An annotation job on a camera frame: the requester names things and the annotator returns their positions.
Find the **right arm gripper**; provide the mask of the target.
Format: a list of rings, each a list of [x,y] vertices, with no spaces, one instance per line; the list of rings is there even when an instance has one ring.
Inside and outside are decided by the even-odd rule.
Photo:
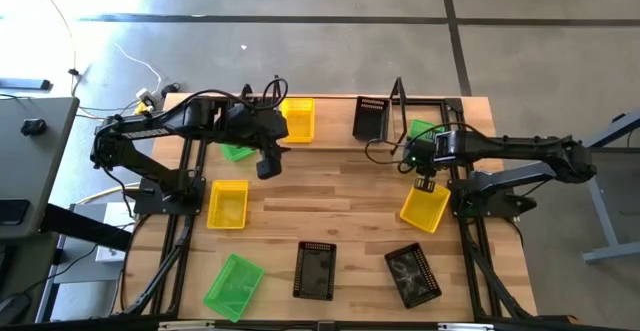
[[[423,176],[434,176],[435,166],[432,164],[435,153],[435,143],[421,138],[408,138],[404,143],[403,172],[415,171],[418,176],[414,181],[414,187],[418,190],[426,190],[432,193],[435,182]]]

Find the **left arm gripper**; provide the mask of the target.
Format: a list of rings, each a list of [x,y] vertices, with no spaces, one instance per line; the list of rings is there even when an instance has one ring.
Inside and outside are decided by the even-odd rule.
[[[289,135],[286,120],[275,109],[251,110],[243,104],[236,104],[225,116],[225,140],[234,145],[260,147],[263,142],[276,142]],[[271,146],[268,154],[260,151],[261,159],[256,163],[259,179],[266,180],[282,172],[282,150],[277,144]]]

